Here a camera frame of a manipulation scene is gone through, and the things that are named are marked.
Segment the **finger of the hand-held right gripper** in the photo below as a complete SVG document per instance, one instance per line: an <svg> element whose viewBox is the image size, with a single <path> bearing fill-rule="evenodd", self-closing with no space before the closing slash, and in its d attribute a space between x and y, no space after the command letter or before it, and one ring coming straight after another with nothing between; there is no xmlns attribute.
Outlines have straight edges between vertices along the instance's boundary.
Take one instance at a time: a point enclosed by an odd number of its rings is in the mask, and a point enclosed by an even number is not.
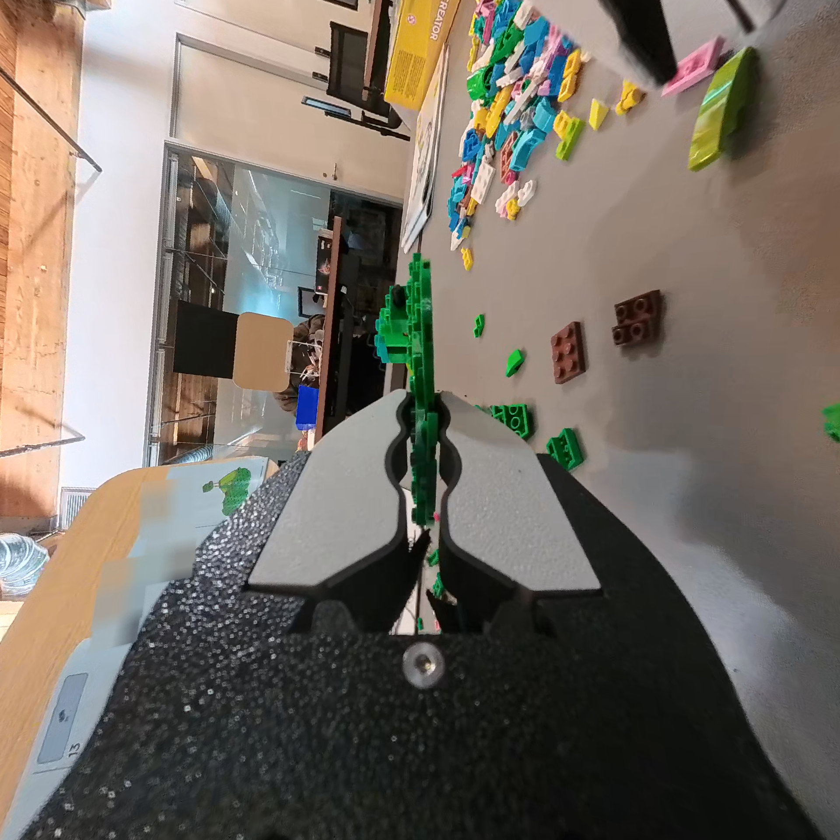
<svg viewBox="0 0 840 840"><path fill-rule="evenodd" d="M745 34L751 34L767 25L785 3L785 1L725 1Z"/></svg>
<svg viewBox="0 0 840 840"><path fill-rule="evenodd" d="M677 60L660 1L601 1L619 42L658 87L677 73Z"/></svg>

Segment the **brown-topped desk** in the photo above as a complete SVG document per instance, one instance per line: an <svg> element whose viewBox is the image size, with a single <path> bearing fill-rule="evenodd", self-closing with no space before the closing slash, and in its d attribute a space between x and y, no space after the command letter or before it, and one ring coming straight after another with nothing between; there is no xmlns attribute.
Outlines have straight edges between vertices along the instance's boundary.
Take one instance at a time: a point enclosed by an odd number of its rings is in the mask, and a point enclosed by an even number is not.
<svg viewBox="0 0 840 840"><path fill-rule="evenodd" d="M361 410L366 387L361 337L355 335L355 303L360 285L361 258L352 254L344 220L332 224L329 283L323 324L314 442L346 417Z"/></svg>

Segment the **lime green curved lego slope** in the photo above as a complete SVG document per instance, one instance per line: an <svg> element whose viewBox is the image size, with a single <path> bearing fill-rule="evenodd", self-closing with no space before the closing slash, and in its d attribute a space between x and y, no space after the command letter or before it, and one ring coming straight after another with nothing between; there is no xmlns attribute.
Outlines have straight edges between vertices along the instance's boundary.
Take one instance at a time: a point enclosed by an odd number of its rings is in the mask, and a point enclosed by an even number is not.
<svg viewBox="0 0 840 840"><path fill-rule="evenodd" d="M691 136L688 170L700 172L727 152L740 131L758 85L759 52L747 46L713 75Z"/></svg>

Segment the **pink lego plate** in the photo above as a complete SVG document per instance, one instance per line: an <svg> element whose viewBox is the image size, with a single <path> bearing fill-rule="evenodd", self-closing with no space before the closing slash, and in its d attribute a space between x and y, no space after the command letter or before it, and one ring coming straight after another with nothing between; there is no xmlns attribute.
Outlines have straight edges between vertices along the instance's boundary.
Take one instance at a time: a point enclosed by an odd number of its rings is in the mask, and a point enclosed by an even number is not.
<svg viewBox="0 0 840 840"><path fill-rule="evenodd" d="M661 96L676 95L712 76L718 68L725 40L715 37L682 59L673 79L663 86Z"/></svg>

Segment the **green lego base plate build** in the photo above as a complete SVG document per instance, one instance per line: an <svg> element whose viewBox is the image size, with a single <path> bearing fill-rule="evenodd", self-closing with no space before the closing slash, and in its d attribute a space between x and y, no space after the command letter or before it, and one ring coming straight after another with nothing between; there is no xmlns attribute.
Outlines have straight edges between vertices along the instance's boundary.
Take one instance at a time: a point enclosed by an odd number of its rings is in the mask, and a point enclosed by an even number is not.
<svg viewBox="0 0 840 840"><path fill-rule="evenodd" d="M388 290L375 329L374 346L381 361L406 367L413 397L408 420L413 521L429 528L437 508L442 422L434 381L432 268L421 253L411 257L406 284Z"/></svg>

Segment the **silver ventilation duct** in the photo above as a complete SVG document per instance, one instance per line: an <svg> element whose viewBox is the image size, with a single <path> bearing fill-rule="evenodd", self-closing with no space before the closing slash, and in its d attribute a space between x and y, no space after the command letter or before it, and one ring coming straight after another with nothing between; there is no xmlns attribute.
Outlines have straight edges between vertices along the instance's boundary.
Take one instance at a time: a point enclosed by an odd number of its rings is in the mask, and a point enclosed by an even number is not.
<svg viewBox="0 0 840 840"><path fill-rule="evenodd" d="M1 534L1 599L22 601L34 589L49 552L27 535Z"/></svg>

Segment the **white door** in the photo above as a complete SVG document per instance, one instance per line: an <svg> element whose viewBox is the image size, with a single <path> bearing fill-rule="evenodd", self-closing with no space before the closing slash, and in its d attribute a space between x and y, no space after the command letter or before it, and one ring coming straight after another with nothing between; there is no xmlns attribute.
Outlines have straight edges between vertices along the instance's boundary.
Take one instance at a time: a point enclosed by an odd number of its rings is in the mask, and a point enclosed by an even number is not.
<svg viewBox="0 0 840 840"><path fill-rule="evenodd" d="M333 189L404 202L410 142L303 103L320 91L182 36L175 51L171 139Z"/></svg>

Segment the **open lego instruction booklet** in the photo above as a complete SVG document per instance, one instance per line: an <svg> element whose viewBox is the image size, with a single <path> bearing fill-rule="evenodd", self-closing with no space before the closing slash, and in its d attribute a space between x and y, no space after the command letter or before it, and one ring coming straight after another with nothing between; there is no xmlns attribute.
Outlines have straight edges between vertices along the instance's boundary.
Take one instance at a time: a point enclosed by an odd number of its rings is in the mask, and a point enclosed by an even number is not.
<svg viewBox="0 0 840 840"><path fill-rule="evenodd" d="M127 557L101 567L89 635L59 673L14 797L2 838L19 838L87 747L140 628L165 587L193 571L196 550L276 468L265 457L164 466L143 485L140 529Z"/></svg>

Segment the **brown four-stud lego piece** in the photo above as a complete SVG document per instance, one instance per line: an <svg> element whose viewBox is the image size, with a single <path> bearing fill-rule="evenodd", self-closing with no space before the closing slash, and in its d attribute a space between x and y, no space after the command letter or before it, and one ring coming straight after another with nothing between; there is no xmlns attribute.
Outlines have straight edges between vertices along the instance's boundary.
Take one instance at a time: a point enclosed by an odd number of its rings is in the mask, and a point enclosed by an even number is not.
<svg viewBox="0 0 840 840"><path fill-rule="evenodd" d="M659 289L616 303L616 323L612 326L614 345L628 348L657 341L663 306L663 296Z"/></svg>

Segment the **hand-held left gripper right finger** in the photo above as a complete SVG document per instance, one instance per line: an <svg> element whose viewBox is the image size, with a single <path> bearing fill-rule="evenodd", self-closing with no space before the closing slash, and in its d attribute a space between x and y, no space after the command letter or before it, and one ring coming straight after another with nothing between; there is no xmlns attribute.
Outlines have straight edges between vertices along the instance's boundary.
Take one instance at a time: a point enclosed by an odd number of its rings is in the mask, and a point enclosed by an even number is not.
<svg viewBox="0 0 840 840"><path fill-rule="evenodd" d="M546 470L479 408L441 392L438 554L456 600L446 631L483 632L500 608L600 595L602 586Z"/></svg>

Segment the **closed lego instruction booklet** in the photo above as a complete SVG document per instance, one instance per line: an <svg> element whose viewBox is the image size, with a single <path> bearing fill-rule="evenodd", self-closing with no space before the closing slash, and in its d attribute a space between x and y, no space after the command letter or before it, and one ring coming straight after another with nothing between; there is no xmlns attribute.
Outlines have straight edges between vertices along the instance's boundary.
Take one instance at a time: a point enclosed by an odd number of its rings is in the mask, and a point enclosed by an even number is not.
<svg viewBox="0 0 840 840"><path fill-rule="evenodd" d="M405 204L401 249L413 251L431 217L440 145L440 122L445 103L449 47L445 45L429 82L416 120L412 180Z"/></svg>

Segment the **brown flat lego plate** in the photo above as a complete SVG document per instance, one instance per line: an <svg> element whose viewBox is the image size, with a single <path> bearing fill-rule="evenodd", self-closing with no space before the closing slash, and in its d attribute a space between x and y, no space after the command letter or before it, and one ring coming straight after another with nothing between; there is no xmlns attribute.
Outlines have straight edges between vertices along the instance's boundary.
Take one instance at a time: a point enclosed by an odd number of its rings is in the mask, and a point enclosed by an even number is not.
<svg viewBox="0 0 840 840"><path fill-rule="evenodd" d="M562 385L586 371L585 342L578 321L566 324L550 339L553 381Z"/></svg>

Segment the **wooden board stand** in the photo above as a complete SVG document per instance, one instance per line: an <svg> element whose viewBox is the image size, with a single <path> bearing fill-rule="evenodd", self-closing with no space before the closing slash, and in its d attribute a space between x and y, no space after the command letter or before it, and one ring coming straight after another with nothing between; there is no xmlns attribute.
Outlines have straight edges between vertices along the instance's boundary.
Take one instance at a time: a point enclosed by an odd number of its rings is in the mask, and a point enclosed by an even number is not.
<svg viewBox="0 0 840 840"><path fill-rule="evenodd" d="M294 326L255 312L238 316L233 381L244 391L279 393L289 386L287 351Z"/></svg>
<svg viewBox="0 0 840 840"><path fill-rule="evenodd" d="M14 797L32 741L67 657L89 635L101 567L128 556L140 529L144 484L169 469L132 469L82 506L1 646L2 811Z"/></svg>

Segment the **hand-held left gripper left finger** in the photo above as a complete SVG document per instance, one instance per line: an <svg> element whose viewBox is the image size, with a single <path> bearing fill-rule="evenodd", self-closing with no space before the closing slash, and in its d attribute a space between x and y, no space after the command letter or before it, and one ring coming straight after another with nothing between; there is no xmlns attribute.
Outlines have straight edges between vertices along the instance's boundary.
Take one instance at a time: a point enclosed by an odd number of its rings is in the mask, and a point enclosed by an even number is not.
<svg viewBox="0 0 840 840"><path fill-rule="evenodd" d="M364 632L390 632L417 580L408 543L407 422L413 396L385 395L309 454L248 588L341 602Z"/></svg>

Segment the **pile of pastel lego pieces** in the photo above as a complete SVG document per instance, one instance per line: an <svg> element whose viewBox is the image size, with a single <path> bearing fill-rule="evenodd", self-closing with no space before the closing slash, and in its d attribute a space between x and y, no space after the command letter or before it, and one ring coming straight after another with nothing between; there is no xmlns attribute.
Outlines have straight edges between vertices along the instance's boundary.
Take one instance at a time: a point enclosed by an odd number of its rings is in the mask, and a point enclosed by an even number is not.
<svg viewBox="0 0 840 840"><path fill-rule="evenodd" d="M622 116L659 88L622 47L601 2L474 2L466 89L469 121L458 142L459 167L446 200L449 248L466 270L477 212L497 183L495 213L517 218L535 192L524 179L534 151L551 138L567 161L585 125L598 130L609 112ZM619 74L614 104L595 99L584 117L570 111L591 60Z"/></svg>

